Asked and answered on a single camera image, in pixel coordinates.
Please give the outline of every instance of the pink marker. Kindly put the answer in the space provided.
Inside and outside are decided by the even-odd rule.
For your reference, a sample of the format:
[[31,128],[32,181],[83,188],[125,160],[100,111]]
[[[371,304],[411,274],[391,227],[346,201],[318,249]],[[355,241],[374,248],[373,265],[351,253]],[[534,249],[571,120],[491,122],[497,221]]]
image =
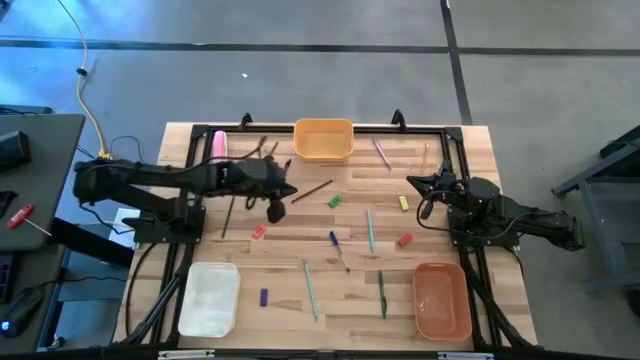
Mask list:
[[224,131],[216,131],[216,133],[213,134],[211,156],[227,156],[227,133]]
[[376,149],[378,149],[378,153],[380,154],[380,156],[382,157],[382,160],[384,160],[385,165],[387,165],[387,167],[389,168],[389,170],[391,170],[391,164],[389,164],[389,160],[387,159],[387,157],[384,155],[384,152],[382,151],[382,148],[380,147],[380,143],[378,142],[377,139],[373,139],[373,145],[376,146]]

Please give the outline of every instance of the white container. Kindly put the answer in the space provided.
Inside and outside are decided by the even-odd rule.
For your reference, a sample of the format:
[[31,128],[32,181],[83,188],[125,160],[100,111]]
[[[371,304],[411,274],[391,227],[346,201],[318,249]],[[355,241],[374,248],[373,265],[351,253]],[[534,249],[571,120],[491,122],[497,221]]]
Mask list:
[[191,265],[178,322],[184,336],[223,337],[233,329],[240,273],[231,263]]

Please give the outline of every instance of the orange bowl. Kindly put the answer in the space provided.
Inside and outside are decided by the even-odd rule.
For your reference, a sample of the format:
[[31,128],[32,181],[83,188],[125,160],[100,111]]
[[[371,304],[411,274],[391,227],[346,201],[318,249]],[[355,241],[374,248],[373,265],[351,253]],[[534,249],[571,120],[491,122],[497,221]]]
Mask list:
[[416,326],[429,340],[463,341],[471,336],[467,283],[455,264],[420,264],[413,273]]
[[300,119],[293,129],[293,150],[304,161],[347,161],[353,152],[353,125],[349,119]]

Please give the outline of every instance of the gray floor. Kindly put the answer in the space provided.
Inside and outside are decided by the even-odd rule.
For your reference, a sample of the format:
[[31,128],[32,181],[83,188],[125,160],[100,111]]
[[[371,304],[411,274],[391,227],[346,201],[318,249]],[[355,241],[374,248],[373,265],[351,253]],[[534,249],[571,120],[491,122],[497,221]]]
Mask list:
[[[66,3],[93,40],[446,46],[437,0]],[[640,2],[633,0],[450,4],[460,46],[639,47]],[[75,39],[77,34],[55,1],[15,0],[0,22],[0,38]],[[0,48],[0,54],[2,102],[81,111],[74,94],[81,51]],[[579,203],[558,202],[549,189],[640,123],[640,57],[463,55],[461,65],[473,123],[490,127],[504,193],[580,213]],[[157,156],[167,121],[238,121],[247,111],[257,121],[322,116],[376,123],[389,121],[401,108],[410,123],[461,124],[448,54],[94,50],[90,68],[85,98],[106,137],[139,137],[149,161]],[[97,152],[90,126],[81,144]],[[115,152],[137,156],[128,142]],[[112,217],[116,207],[101,204],[100,210]],[[68,189],[58,211],[72,221],[93,221],[77,209]],[[601,274],[595,249],[569,254],[544,240],[523,242],[540,344],[638,357],[640,321],[620,294],[583,291],[585,281]],[[101,308],[111,311],[104,304],[82,311],[95,314]],[[64,319],[61,326],[73,328],[73,314]],[[94,343],[107,341],[98,335],[104,329],[76,334],[76,343],[88,344],[92,336],[101,339]]]

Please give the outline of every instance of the mouse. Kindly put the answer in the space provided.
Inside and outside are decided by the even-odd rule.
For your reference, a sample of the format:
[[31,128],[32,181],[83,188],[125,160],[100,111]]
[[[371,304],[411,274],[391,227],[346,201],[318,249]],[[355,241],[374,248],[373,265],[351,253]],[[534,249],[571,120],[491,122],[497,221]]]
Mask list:
[[20,291],[0,316],[0,335],[14,338],[29,326],[33,314],[44,299],[44,291],[30,287]]

